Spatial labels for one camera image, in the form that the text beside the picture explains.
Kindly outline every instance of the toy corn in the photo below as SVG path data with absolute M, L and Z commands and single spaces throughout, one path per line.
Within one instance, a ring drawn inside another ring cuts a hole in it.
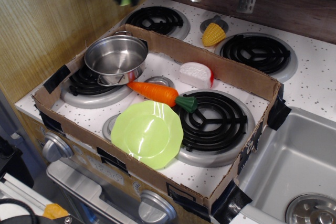
M 205 29 L 202 43 L 205 47 L 213 46 L 226 38 L 224 30 L 216 23 L 210 23 Z

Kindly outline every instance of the cardboard box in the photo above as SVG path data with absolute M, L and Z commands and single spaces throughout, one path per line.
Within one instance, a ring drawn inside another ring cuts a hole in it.
M 256 124 L 254 132 L 246 142 L 241 154 L 237 156 L 229 172 L 223 175 L 221 183 L 212 192 L 210 197 L 200 195 L 183 185 L 175 183 L 171 179 L 116 148 L 113 144 L 108 143 L 94 133 L 78 126 L 75 122 L 57 114 L 51 109 L 52 105 L 60 99 L 60 84 L 85 64 L 83 57 L 85 50 L 74 57 L 71 62 L 60 68 L 45 85 L 36 92 L 34 100 L 37 108 L 44 116 L 59 123 L 63 132 L 93 148 L 97 149 L 98 147 L 105 150 L 111 156 L 124 163 L 127 170 L 142 181 L 170 196 L 169 189 L 167 188 L 167 184 L 169 183 L 172 187 L 177 188 L 178 191 L 190 195 L 196 204 L 205 207 L 208 212 L 211 212 L 214 202 L 223 194 L 229 183 L 237 177 L 239 170 L 243 167 L 248 158 L 250 150 L 256 146 L 260 133 L 267 124 L 271 108 L 276 103 L 277 97 L 281 96 L 281 83 L 259 70 L 217 56 L 208 50 L 192 46 L 175 38 L 163 36 L 131 25 L 123 25 L 116 31 L 118 30 L 130 31 L 134 37 L 147 41 L 149 51 L 151 52 L 164 53 L 181 63 L 193 61 L 204 64 L 212 69 L 216 79 L 269 101 L 267 109 L 260 121 Z M 108 31 L 102 38 L 111 36 L 116 31 Z

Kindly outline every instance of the sink drain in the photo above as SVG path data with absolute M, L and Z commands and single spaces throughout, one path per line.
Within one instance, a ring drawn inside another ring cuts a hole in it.
M 287 207 L 288 224 L 334 224 L 336 201 L 321 194 L 303 194 L 293 199 Z

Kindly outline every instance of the orange toy object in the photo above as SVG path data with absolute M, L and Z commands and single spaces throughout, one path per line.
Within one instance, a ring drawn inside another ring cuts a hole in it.
M 154 83 L 130 82 L 127 86 L 149 100 L 162 102 L 170 107 L 176 105 L 175 99 L 179 96 L 176 89 Z
M 147 82 L 130 82 L 127 86 L 147 99 L 165 103 L 169 107 L 179 105 L 188 113 L 194 113 L 197 109 L 195 97 L 181 97 L 177 90 L 171 87 Z

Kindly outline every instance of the stove knob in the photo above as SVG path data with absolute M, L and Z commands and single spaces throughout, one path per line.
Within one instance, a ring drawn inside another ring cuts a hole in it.
M 47 132 L 44 139 L 46 144 L 43 147 L 42 155 L 47 161 L 55 162 L 61 157 L 71 158 L 73 156 L 74 153 L 69 145 L 56 134 Z
M 158 194 L 144 190 L 141 193 L 139 215 L 145 224 L 164 224 L 176 218 L 176 211 Z

